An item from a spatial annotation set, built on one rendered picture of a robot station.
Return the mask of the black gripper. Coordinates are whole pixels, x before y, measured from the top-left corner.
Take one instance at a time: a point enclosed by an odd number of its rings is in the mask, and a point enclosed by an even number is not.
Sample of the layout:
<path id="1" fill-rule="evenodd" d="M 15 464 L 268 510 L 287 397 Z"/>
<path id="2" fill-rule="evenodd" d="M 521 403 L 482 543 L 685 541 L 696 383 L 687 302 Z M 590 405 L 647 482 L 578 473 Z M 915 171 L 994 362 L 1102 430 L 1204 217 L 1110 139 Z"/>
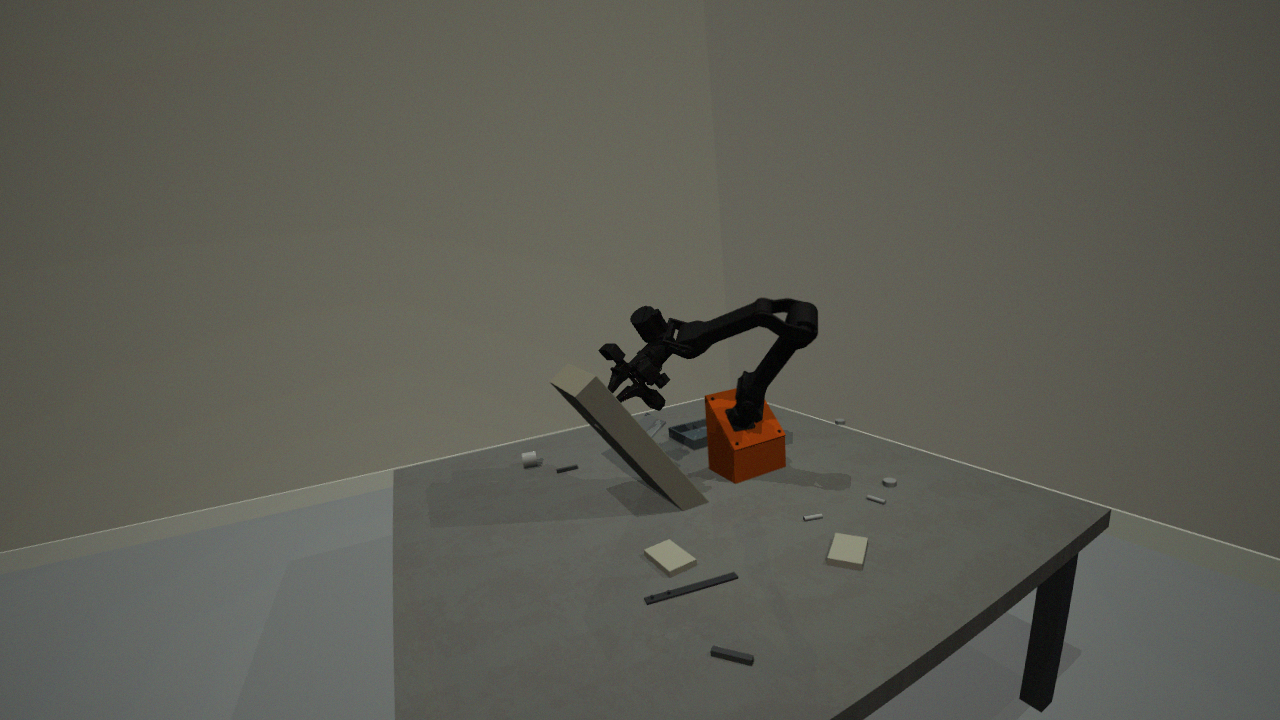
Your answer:
<path id="1" fill-rule="evenodd" d="M 626 379 L 634 382 L 634 386 L 627 386 L 616 397 L 620 400 L 620 404 L 627 398 L 640 397 L 649 407 L 658 411 L 666 406 L 666 398 L 663 398 L 657 389 L 649 389 L 645 384 L 646 378 L 637 372 L 637 364 L 631 366 L 639 357 L 648 356 L 653 366 L 658 366 L 660 369 L 663 360 L 653 348 L 645 346 L 643 350 L 639 350 L 637 355 L 630 363 L 625 361 L 625 352 L 614 343 L 603 345 L 602 348 L 599 348 L 599 352 L 605 357 L 605 360 L 613 360 L 616 363 L 614 366 L 611 366 L 612 375 L 609 386 L 607 387 L 611 389 L 612 395 L 614 393 L 614 389 L 617 389 Z"/>

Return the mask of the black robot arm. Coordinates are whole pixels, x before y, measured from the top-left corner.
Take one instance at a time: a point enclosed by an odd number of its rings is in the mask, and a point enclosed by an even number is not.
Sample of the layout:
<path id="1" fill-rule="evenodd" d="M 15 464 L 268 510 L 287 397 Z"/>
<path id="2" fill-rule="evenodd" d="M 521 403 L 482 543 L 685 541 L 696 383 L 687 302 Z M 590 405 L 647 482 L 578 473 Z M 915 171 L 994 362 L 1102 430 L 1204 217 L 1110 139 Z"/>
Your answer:
<path id="1" fill-rule="evenodd" d="M 787 313 L 785 322 L 772 313 Z M 817 307 L 794 299 L 758 299 L 710 322 L 680 322 L 669 318 L 666 323 L 659 309 L 643 306 L 631 315 L 630 322 L 663 363 L 672 354 L 686 359 L 698 357 L 716 342 L 756 325 L 780 334 L 755 372 L 742 372 L 739 378 L 735 407 L 724 411 L 733 432 L 755 428 L 754 421 L 762 421 L 767 387 L 786 365 L 788 357 L 797 348 L 810 345 L 818 334 Z M 676 340 L 675 329 L 678 331 Z M 646 386 L 655 383 L 660 389 L 669 382 L 669 377 L 666 373 L 660 374 L 662 368 L 653 366 L 648 356 L 639 357 L 631 366 L 635 364 L 637 372 L 646 378 Z"/>

